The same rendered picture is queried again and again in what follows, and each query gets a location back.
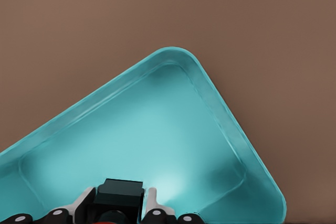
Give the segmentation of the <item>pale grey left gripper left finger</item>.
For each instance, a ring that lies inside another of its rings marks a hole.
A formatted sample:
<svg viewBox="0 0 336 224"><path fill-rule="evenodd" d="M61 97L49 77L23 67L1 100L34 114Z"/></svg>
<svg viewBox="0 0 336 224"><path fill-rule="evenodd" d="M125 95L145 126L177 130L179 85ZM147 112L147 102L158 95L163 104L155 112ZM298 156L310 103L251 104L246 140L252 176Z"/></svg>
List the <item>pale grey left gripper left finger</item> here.
<svg viewBox="0 0 336 224"><path fill-rule="evenodd" d="M52 209L34 224L87 224L88 206L95 196L96 188L88 187L73 203Z"/></svg>

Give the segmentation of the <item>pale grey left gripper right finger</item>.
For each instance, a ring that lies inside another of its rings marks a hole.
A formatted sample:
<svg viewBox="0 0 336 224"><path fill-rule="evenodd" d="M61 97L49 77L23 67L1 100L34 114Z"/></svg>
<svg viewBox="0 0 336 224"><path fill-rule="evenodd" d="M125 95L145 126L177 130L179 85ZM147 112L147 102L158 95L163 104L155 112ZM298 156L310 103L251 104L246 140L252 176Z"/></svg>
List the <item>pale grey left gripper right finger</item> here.
<svg viewBox="0 0 336 224"><path fill-rule="evenodd" d="M155 187L148 189L145 203L145 215L140 224L177 224L175 210L158 203Z"/></svg>

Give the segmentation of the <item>blue storage box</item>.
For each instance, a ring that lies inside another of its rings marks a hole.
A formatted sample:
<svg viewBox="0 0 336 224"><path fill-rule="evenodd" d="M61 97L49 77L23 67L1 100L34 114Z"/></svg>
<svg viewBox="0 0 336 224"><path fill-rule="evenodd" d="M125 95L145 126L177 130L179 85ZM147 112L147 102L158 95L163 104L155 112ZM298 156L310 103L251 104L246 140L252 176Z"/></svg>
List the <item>blue storage box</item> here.
<svg viewBox="0 0 336 224"><path fill-rule="evenodd" d="M0 152L0 221L107 178L208 224L282 224L285 198L200 62L166 47Z"/></svg>

